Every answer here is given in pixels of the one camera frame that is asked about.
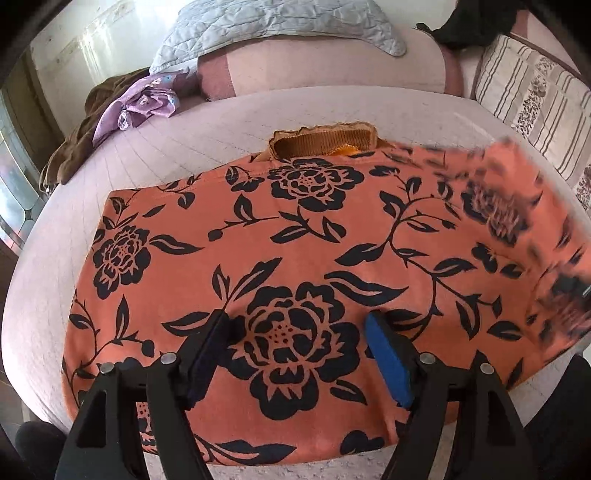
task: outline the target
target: pillow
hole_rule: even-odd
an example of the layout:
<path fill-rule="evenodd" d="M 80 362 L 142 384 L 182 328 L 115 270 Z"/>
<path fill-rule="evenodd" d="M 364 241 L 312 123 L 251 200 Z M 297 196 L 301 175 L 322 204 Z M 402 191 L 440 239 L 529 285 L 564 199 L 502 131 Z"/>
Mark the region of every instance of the pillow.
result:
<path fill-rule="evenodd" d="M 511 29 L 511 38 L 514 38 L 541 54 L 554 60 L 561 67 L 569 70 L 575 76 L 579 75 L 579 70 L 566 53 L 564 47 L 552 34 L 552 32 L 538 20 L 528 10 L 519 10 L 515 24 Z M 476 87 L 476 79 L 482 67 L 482 47 L 469 47 L 456 55 L 462 67 L 464 76 L 464 96 L 466 98 L 474 99 L 474 88 Z"/>
<path fill-rule="evenodd" d="M 536 50 L 500 35 L 483 56 L 476 100 L 526 138 L 589 208 L 591 90 L 581 80 Z"/>
<path fill-rule="evenodd" d="M 358 38 L 395 57 L 406 52 L 404 40 L 373 0 L 198 0 L 178 13 L 150 73 L 272 35 Z"/>
<path fill-rule="evenodd" d="M 454 55 L 420 30 L 402 30 L 404 57 L 362 40 L 280 35 L 249 40 L 199 58 L 201 90 L 211 100 L 327 85 L 377 85 L 462 95 Z"/>

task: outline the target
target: purple floral cloth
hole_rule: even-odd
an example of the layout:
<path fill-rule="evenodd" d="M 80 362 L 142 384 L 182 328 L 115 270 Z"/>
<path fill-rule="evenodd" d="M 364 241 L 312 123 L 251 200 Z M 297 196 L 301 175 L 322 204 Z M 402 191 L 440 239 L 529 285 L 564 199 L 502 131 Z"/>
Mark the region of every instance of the purple floral cloth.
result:
<path fill-rule="evenodd" d="M 93 146 L 98 147 L 117 129 L 141 125 L 151 115 L 171 116 L 180 106 L 179 97 L 190 93 L 195 85 L 196 76 L 183 70 L 138 80 L 100 117 Z"/>

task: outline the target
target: striped pillow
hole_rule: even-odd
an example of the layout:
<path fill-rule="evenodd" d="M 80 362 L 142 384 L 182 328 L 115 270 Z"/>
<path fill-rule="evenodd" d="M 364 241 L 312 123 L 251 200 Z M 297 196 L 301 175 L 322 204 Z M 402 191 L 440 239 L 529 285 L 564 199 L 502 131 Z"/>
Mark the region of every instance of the striped pillow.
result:
<path fill-rule="evenodd" d="M 581 80 L 500 35 L 485 51 L 476 101 L 523 135 L 591 213 L 591 91 Z"/>

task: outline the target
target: dark blue gripper pad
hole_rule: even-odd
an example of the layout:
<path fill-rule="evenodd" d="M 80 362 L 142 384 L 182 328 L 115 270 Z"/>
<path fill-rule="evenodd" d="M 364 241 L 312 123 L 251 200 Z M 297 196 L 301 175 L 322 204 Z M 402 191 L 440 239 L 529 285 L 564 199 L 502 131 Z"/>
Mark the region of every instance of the dark blue gripper pad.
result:
<path fill-rule="evenodd" d="M 365 319 L 365 337 L 390 395 L 402 408 L 409 409 L 414 401 L 410 388 L 410 375 L 385 337 L 373 313 Z"/>

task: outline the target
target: bed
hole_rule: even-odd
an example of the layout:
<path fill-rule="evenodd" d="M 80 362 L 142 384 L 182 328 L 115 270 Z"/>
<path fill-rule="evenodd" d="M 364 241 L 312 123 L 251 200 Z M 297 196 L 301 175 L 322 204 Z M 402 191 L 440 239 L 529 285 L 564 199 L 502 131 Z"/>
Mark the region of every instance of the bed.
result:
<path fill-rule="evenodd" d="M 277 129 L 363 120 L 383 138 L 472 148 L 512 137 L 572 205 L 591 232 L 591 221 L 567 184 L 526 140 L 478 103 L 450 95 L 395 87 L 308 87 L 243 95 L 217 102 L 194 98 L 170 119 L 152 117 L 137 129 L 118 132 L 96 150 L 66 186 L 50 198 L 25 244 L 4 311 L 2 352 L 17 393 L 42 420 L 66 431 L 60 371 L 70 303 L 92 243 L 103 203 L 112 190 L 165 183 L 210 170 L 248 152 L 261 151 Z M 524 423 L 550 395 L 569 359 L 588 336 L 512 392 Z M 433 478 L 445 469 L 453 428 L 447 426 Z M 215 478 L 341 478 L 363 471 L 379 478 L 391 448 L 297 466 L 212 467 Z M 164 478 L 158 459 L 148 458 L 153 478 Z"/>

